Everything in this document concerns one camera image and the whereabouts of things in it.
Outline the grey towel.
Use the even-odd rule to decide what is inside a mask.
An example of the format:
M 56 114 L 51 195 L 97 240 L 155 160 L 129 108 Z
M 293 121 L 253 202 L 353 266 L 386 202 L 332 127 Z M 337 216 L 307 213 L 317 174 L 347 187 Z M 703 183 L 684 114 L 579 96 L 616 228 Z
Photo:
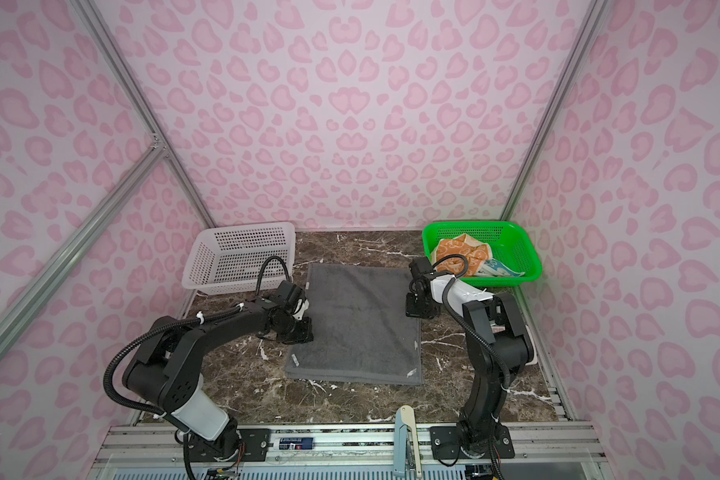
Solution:
M 314 339 L 290 348 L 286 376 L 421 385 L 421 323 L 405 314 L 410 280 L 401 268 L 310 265 L 306 314 Z

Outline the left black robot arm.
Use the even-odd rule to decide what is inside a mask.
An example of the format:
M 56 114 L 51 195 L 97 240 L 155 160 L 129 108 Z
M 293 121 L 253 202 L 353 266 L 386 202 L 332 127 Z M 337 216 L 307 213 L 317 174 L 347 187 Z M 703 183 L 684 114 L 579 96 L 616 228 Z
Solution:
M 162 317 L 107 366 L 109 395 L 176 427 L 187 454 L 203 460 L 238 459 L 243 440 L 237 421 L 203 391 L 204 359 L 249 335 L 272 334 L 286 345 L 309 343 L 314 336 L 306 310 L 305 290 L 284 280 L 274 293 L 218 314 Z

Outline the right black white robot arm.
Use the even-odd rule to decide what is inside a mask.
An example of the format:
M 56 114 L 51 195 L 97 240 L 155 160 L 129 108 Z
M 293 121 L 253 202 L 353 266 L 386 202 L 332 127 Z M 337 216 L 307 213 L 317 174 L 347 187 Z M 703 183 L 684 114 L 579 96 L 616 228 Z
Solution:
M 501 421 L 510 387 L 535 357 L 526 323 L 515 297 L 491 293 L 462 280 L 457 273 L 439 271 L 425 257 L 410 264 L 406 315 L 432 319 L 441 310 L 465 332 L 468 358 L 474 370 L 470 395 L 459 413 L 455 431 L 457 451 L 447 451 L 445 440 L 433 449 L 439 460 L 461 456 L 494 461 L 515 456 L 508 427 Z

